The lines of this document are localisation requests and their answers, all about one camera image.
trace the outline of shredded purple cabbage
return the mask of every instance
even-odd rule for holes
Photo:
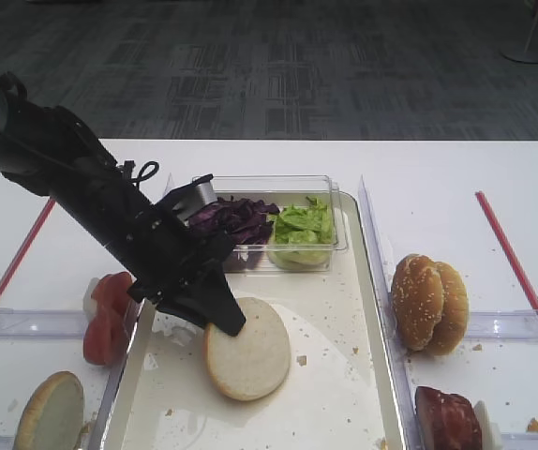
[[[265,204],[263,200],[219,198],[187,221],[190,230],[199,237],[224,230],[236,244],[266,244],[273,231],[273,222],[267,220],[268,214],[279,214],[279,208],[274,203]]]

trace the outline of green lettuce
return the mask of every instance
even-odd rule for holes
[[[312,246],[332,244],[334,241],[334,220],[329,205],[317,198],[307,198],[308,208],[288,206],[273,217],[274,235],[272,241],[279,245]],[[319,265],[330,256],[329,250],[283,250],[276,251],[272,260],[277,265],[288,263]]]

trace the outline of sesame seed bun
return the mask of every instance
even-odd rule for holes
[[[444,289],[436,264],[427,256],[409,255],[396,266],[392,281],[398,333],[411,350],[421,351],[441,320]]]
[[[463,340],[469,321],[469,300],[463,279],[446,262],[436,262],[442,287],[444,308],[441,321],[434,327],[434,334],[426,351],[435,356],[451,353]]]
[[[415,254],[405,257],[396,266],[392,297],[398,333],[409,349],[444,355],[465,336],[467,291],[446,262]]]

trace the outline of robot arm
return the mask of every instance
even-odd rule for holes
[[[246,321],[227,284],[222,263],[231,238],[192,235],[184,221],[217,199],[213,175],[169,192],[152,204],[139,184],[158,169],[132,178],[72,112],[41,108],[26,99],[17,78],[0,77],[0,172],[27,190],[55,199],[136,282],[131,297],[198,326],[216,324],[236,336]]]

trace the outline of tomato slice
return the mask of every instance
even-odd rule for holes
[[[83,358],[90,364],[110,366],[125,353],[127,331],[123,319],[102,304],[83,337]]]
[[[127,294],[127,289],[131,284],[131,275],[128,272],[107,275],[94,288],[92,298],[99,305],[113,309],[121,318],[124,318],[131,302],[131,297]]]

